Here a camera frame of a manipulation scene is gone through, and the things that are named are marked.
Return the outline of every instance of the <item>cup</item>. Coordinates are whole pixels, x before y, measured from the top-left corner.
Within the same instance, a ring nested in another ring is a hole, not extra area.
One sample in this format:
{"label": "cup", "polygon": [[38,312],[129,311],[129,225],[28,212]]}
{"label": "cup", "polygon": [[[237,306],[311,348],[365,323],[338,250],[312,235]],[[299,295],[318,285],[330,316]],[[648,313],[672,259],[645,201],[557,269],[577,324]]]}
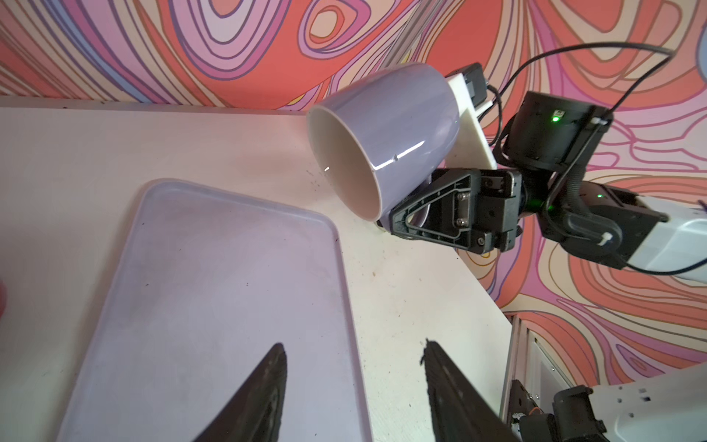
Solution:
{"label": "cup", "polygon": [[307,115],[324,175],[353,213],[380,219],[425,181],[452,148],[459,109],[432,66],[379,71],[332,94]]}

